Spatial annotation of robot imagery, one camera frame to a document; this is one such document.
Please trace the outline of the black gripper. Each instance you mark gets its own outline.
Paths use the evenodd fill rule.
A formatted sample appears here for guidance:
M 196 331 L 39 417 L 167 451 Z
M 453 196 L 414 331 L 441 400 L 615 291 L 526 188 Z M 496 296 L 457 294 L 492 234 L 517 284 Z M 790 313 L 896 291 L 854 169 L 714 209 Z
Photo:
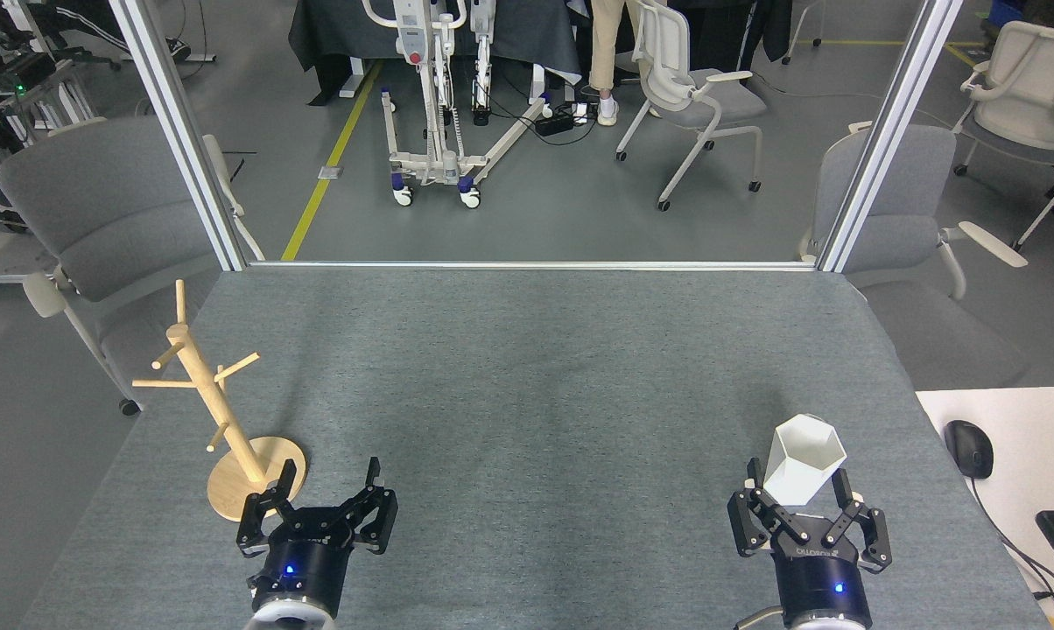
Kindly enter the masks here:
M 874 622 L 858 563 L 871 574 L 889 569 L 894 555 L 886 515 L 856 498 L 847 471 L 838 469 L 831 483 L 839 518 L 795 519 L 763 489 L 762 474 L 762 462 L 747 462 L 746 481 L 731 493 L 727 513 L 739 556 L 752 557 L 765 543 L 772 543 L 783 625 L 871 627 Z M 797 535 L 796 520 L 806 529 L 811 542 Z M 866 547 L 860 554 L 844 537 L 853 523 L 860 526 Z
M 275 483 L 243 499 L 236 547 L 252 558 L 267 550 L 262 523 L 267 512 L 278 511 L 282 521 L 270 533 L 270 553 L 264 569 L 249 580 L 254 589 L 252 610 L 257 613 L 274 599 L 306 601 L 327 614 L 339 613 L 348 558 L 354 547 L 371 554 L 386 553 L 398 511 L 397 493 L 380 480 L 382 462 L 369 460 L 362 491 L 338 507 L 292 509 L 290 497 L 298 467 L 284 462 Z

